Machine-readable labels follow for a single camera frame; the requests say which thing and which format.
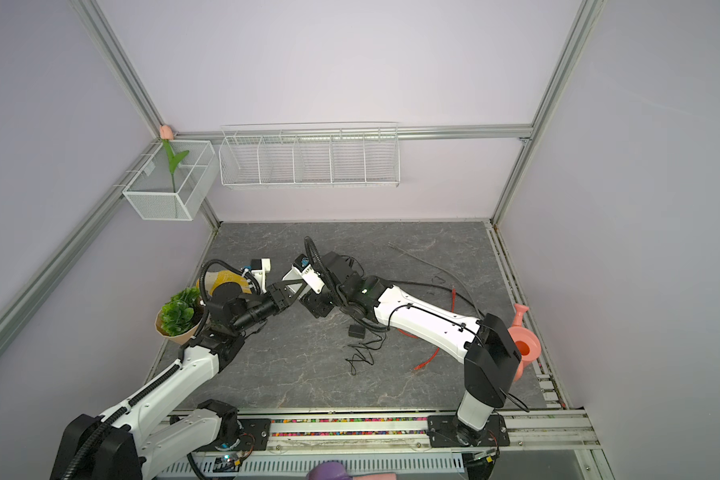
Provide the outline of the black power adapter with cable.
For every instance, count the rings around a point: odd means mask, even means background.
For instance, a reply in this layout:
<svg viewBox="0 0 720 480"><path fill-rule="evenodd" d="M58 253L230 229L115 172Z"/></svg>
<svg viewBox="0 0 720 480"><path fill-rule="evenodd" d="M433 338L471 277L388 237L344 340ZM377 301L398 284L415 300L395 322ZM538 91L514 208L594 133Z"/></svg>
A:
<svg viewBox="0 0 720 480"><path fill-rule="evenodd" d="M352 342L348 344L347 347L350 348L352 352L345 361L349 365L350 375L356 376L359 364L370 366L375 364L374 353L383 348L387 334L369 330L359 324L354 324L349 326L348 335L352 339Z"/></svg>

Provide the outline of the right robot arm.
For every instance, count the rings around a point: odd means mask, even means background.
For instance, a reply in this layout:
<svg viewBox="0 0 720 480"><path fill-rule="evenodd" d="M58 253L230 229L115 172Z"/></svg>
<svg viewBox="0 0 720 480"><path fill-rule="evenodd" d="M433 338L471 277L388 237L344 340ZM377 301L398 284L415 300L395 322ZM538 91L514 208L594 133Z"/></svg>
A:
<svg viewBox="0 0 720 480"><path fill-rule="evenodd" d="M433 431L436 441L478 446L498 440L498 429L489 421L498 418L496 411L506 403L521 363L521 354L500 318L449 312L412 296L396 282L360 275L348 258L334 252L321 260L300 255L291 272L308 285L303 303L314 316L341 309L368 330L402 330L463 366L464 394L447 428Z"/></svg>

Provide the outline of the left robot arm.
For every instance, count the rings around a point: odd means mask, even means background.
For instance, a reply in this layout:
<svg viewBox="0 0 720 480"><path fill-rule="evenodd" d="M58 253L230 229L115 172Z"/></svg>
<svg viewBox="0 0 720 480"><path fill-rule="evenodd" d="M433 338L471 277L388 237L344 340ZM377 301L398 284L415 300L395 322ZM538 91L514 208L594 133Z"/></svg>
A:
<svg viewBox="0 0 720 480"><path fill-rule="evenodd" d="M243 434L235 407L207 400L169 426L163 421L199 386L238 355L248 330L302 296L312 273L299 259L279 282L264 283L268 266L225 277L203 269L198 279L203 315L177 359L135 393L97 416L82 414L64 430L54 479L153 479L205 446L233 447Z"/></svg>

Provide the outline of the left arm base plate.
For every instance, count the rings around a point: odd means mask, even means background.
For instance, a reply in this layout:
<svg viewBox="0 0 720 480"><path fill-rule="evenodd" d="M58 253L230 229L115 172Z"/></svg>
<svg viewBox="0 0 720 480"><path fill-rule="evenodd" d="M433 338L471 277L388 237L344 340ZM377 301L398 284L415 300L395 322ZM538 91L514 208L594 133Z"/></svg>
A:
<svg viewBox="0 0 720 480"><path fill-rule="evenodd" d="M217 451L264 451L270 437L271 424L270 418L223 420L213 448Z"/></svg>

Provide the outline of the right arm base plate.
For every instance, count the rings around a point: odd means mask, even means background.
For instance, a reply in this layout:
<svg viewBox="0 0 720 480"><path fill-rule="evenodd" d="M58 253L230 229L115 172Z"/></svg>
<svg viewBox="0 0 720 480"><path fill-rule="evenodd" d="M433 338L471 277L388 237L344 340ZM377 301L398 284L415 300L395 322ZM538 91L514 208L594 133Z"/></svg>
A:
<svg viewBox="0 0 720 480"><path fill-rule="evenodd" d="M427 417L427 435L435 448L506 447L510 445L505 419L492 413L481 430L473 430L455 414Z"/></svg>

